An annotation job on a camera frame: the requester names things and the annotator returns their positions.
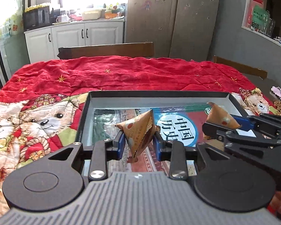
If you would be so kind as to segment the black shallow cardboard box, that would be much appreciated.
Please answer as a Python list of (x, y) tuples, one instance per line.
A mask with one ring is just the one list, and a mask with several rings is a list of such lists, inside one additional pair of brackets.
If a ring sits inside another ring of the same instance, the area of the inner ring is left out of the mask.
[[(76, 140), (85, 147), (103, 139), (114, 139), (115, 124), (153, 110), (154, 122), (165, 141), (177, 140), (187, 147), (203, 141), (202, 125), (215, 103), (230, 115), (247, 116), (240, 103), (229, 93), (208, 91), (92, 91), (88, 94)], [(158, 161), (153, 143), (138, 161), (129, 163), (127, 143), (120, 160), (108, 163), (112, 172), (169, 172), (170, 162)]]

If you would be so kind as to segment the beige plastic tub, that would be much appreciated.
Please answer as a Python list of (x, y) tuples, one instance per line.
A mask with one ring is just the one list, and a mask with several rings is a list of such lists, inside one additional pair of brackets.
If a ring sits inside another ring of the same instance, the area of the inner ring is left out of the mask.
[(84, 11), (81, 14), (82, 21), (97, 20), (101, 17), (101, 9)]

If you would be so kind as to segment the silver refrigerator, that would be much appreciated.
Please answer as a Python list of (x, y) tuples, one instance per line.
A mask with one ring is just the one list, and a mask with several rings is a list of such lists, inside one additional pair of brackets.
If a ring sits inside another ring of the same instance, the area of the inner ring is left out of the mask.
[(207, 60), (219, 0), (128, 0), (126, 43), (152, 42), (155, 57)]

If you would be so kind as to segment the black microwave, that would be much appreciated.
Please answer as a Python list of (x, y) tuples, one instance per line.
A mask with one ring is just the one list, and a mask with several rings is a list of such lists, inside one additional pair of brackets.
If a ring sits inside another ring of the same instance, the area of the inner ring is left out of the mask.
[(50, 7), (39, 7), (23, 13), (24, 31), (49, 26)]

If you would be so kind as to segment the white wall shelf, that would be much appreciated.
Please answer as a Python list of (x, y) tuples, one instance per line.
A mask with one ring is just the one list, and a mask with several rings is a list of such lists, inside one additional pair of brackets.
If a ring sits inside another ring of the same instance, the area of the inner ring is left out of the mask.
[(281, 47), (281, 0), (245, 0), (242, 28)]

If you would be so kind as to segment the white mug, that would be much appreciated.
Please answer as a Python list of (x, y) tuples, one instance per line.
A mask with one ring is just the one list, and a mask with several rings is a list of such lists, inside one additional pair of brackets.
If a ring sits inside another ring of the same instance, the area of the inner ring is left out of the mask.
[(57, 23), (63, 23), (68, 21), (69, 21), (69, 17), (66, 14), (60, 15), (56, 18)]

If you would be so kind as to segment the brown pyramid packet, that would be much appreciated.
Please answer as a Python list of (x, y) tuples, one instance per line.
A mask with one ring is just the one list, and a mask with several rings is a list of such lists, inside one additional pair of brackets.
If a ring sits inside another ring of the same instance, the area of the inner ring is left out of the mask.
[(156, 132), (153, 110), (142, 113), (127, 121), (122, 121), (115, 126), (124, 132), (128, 143), (132, 163), (138, 161), (138, 157), (147, 148)]
[(207, 116), (206, 122), (227, 127), (232, 130), (241, 127), (241, 125), (223, 108), (212, 102), (209, 102), (208, 104), (212, 108)]

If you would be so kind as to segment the red bear quilt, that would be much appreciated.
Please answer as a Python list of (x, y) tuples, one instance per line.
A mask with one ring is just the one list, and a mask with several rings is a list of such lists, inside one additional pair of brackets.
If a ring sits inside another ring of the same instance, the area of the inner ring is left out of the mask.
[[(209, 61), (96, 56), (22, 67), (0, 91), (0, 198), (8, 208), (0, 224), (281, 224), (268, 211), (273, 177), (204, 133), (184, 145), (187, 180), (155, 171), (89, 181), (90, 146), (76, 140), (90, 92), (240, 88), (254, 85)], [(240, 135), (281, 139), (267, 124), (241, 127)]]

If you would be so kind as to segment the white kitchen cabinet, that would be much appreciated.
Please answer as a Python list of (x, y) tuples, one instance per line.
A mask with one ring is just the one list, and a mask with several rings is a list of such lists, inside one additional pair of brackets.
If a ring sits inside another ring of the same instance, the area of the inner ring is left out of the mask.
[(124, 22), (123, 18), (98, 19), (57, 23), (26, 31), (30, 63), (57, 59), (61, 47), (122, 44)]

